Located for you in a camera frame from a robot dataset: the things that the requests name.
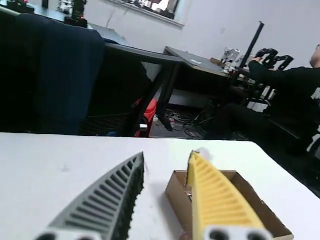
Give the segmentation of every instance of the cardboard box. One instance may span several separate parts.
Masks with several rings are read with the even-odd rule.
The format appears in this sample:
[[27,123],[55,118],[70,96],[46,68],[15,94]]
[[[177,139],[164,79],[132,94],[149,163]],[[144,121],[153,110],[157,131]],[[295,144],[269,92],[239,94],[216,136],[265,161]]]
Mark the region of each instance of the cardboard box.
[[[270,208],[258,197],[252,186],[236,171],[221,171],[244,196],[263,222],[274,240],[293,240],[292,232],[287,229]],[[186,232],[192,231],[192,190],[186,186],[187,171],[176,170],[165,189],[171,206]]]
[[216,58],[213,58],[213,57],[210,58],[210,62],[212,62],[213,64],[218,65],[218,66],[220,66],[222,68],[224,68],[225,65],[226,65],[226,64],[222,63],[220,60],[218,60]]

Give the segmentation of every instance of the paper on desk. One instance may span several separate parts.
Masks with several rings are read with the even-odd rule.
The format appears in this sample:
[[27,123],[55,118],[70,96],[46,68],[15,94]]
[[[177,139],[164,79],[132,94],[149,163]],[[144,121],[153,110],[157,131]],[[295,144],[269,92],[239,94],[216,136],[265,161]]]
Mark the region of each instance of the paper on desk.
[[193,62],[193,63],[195,63],[195,64],[201,64],[200,61],[196,61],[196,60],[194,60],[194,59],[190,59],[190,61]]

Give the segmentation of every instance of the window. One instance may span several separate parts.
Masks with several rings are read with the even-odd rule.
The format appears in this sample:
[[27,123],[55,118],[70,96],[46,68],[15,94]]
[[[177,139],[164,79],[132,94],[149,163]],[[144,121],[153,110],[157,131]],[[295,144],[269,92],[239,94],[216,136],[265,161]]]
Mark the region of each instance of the window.
[[174,19],[179,0],[125,0],[124,2],[169,19]]

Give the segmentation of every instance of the desk leg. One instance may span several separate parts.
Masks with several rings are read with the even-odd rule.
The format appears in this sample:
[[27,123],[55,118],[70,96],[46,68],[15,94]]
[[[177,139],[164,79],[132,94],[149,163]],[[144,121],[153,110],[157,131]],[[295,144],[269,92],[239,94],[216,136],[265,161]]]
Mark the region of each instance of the desk leg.
[[172,132],[173,128],[170,125],[170,121],[166,118],[166,109],[171,98],[172,92],[174,91],[174,84],[179,72],[179,65],[174,66],[171,76],[168,79],[165,79],[162,88],[158,103],[156,105],[156,115],[164,127]]

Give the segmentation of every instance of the black metal pole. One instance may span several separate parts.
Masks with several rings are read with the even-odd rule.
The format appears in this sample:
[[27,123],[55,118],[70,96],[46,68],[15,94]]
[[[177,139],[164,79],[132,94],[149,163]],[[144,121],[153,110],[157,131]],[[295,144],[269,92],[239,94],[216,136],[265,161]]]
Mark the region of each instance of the black metal pole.
[[252,52],[252,49],[254,48],[262,29],[264,28],[265,24],[262,21],[259,21],[259,22],[260,22],[260,25],[258,27],[258,30],[256,31],[256,33],[255,33],[255,35],[254,35],[254,37],[253,37],[253,39],[252,39],[252,41],[251,41],[251,43],[250,43],[250,45],[248,47],[248,50],[246,51],[246,53],[245,53],[245,55],[244,55],[244,57],[242,59],[242,62],[240,64],[239,68],[243,68],[246,65],[246,62],[247,62],[247,60],[248,60],[248,58],[249,58],[249,56],[250,56],[250,54]]
[[[248,50],[246,51],[246,53],[245,53],[245,55],[244,55],[244,57],[242,59],[242,62],[240,64],[240,66],[239,66],[240,69],[242,69],[246,65],[246,62],[247,62],[247,60],[248,60],[248,58],[249,58],[249,56],[250,56],[250,54],[252,52],[252,49],[254,48],[254,46],[255,46],[255,44],[256,44],[256,42],[258,40],[258,37],[259,37],[259,35],[260,35],[264,25],[265,25],[263,22],[261,22],[261,21],[259,21],[259,22],[260,22],[260,25],[259,25],[257,31],[255,32],[255,35],[254,35],[254,37],[253,37],[253,39],[252,39],[252,41],[251,41],[251,43],[250,43],[250,45],[248,47]],[[230,87],[236,82],[236,80],[238,79],[239,75],[240,75],[240,71],[236,71],[232,75],[231,81],[229,83]],[[229,96],[229,93],[230,93],[230,89],[226,92],[225,97],[222,99],[221,103],[219,104],[219,107],[223,107],[226,104],[227,97]]]
[[42,7],[45,9],[48,9],[49,6],[49,0],[42,0]]

